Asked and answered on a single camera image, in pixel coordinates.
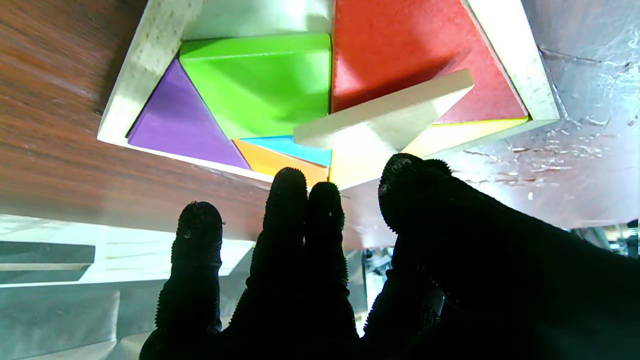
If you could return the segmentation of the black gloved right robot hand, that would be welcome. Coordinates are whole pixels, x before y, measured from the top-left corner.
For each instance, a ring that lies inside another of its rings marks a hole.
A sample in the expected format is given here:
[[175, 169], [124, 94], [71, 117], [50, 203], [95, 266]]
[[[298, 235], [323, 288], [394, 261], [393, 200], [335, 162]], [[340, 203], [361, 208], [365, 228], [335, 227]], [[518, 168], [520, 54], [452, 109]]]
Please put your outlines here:
[[338, 187], [270, 186], [246, 289], [221, 328], [223, 221], [181, 212], [171, 273], [141, 360], [637, 360], [639, 261], [519, 212], [446, 162], [396, 153], [378, 186], [397, 235], [387, 279], [355, 327]]

